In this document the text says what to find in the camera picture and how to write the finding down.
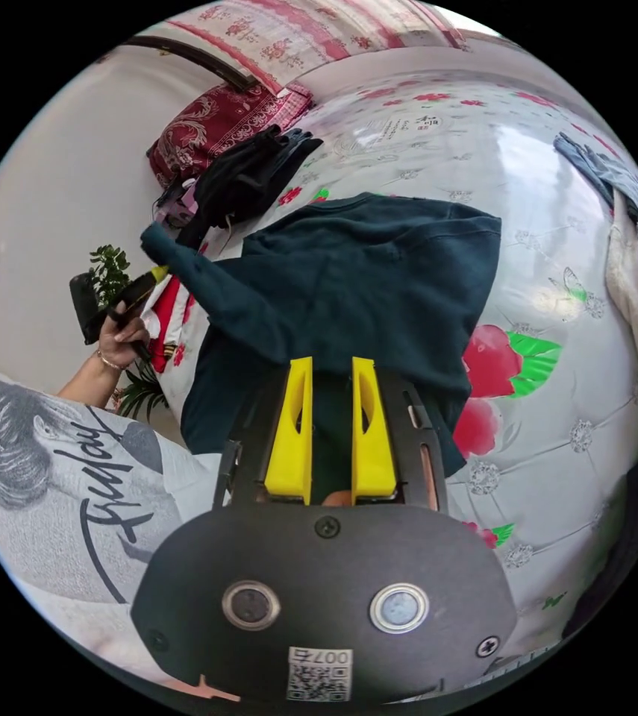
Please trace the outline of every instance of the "red cloth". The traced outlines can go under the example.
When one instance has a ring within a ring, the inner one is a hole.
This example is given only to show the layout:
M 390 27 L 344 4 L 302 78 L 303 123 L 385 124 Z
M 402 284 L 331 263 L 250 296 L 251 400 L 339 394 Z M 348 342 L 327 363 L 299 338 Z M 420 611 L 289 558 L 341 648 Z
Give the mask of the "red cloth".
M 167 327 L 172 317 L 172 311 L 175 308 L 180 285 L 179 279 L 176 276 L 172 276 L 152 307 L 152 310 L 160 320 L 160 335 L 149 342 L 152 368 L 154 368 L 157 373 L 163 373 L 167 365 L 167 358 L 164 353 L 164 338 L 167 334 Z
M 214 87 L 165 127 L 147 153 L 152 171 L 164 187 L 178 172 L 182 181 L 199 176 L 223 151 L 270 125 L 289 129 L 312 106 L 311 92 L 297 84 L 281 98 L 262 85 Z

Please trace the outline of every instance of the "person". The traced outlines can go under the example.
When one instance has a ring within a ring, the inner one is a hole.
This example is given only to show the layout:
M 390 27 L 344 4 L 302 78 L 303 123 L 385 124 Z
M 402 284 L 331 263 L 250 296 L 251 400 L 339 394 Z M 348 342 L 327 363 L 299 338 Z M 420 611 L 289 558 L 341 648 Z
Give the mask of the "person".
M 214 490 L 186 450 L 103 410 L 137 358 L 132 344 L 147 340 L 139 316 L 122 330 L 108 318 L 57 396 L 0 380 L 0 559 L 38 611 L 97 656 L 167 688 L 238 700 L 158 672 L 129 622 L 154 550 Z

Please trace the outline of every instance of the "graphic t-shirt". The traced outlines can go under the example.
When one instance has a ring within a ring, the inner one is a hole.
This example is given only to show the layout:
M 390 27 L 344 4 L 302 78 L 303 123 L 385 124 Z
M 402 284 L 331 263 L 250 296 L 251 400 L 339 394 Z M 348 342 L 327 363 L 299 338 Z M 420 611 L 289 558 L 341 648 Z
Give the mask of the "graphic t-shirt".
M 1 563 L 53 626 L 117 666 L 162 680 L 129 607 L 161 542 L 210 509 L 217 469 L 145 424 L 0 375 Z

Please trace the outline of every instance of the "red pillow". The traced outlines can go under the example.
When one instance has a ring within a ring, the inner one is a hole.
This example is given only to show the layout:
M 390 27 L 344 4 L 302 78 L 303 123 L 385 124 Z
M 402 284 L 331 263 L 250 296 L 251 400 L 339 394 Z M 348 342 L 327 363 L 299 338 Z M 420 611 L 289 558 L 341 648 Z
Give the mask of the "red pillow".
M 165 188 L 200 175 L 223 151 L 269 125 L 292 127 L 313 102 L 297 84 L 275 97 L 263 85 L 237 92 L 227 84 L 213 87 L 182 110 L 147 152 L 157 180 Z

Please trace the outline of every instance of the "woman's arm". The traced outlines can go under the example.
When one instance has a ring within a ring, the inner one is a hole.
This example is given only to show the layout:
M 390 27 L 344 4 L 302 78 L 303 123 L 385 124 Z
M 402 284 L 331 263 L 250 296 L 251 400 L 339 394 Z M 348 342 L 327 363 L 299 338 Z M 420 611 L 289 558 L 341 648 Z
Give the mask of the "woman's arm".
M 118 313 L 125 305 L 117 307 Z M 137 358 L 132 343 L 146 342 L 147 329 L 139 316 L 119 330 L 117 323 L 107 318 L 100 331 L 98 350 L 82 365 L 70 382 L 57 394 L 59 398 L 105 408 L 117 387 L 122 372 Z
M 121 375 L 121 370 L 111 368 L 102 362 L 97 353 L 93 353 L 57 396 L 83 405 L 105 408 Z

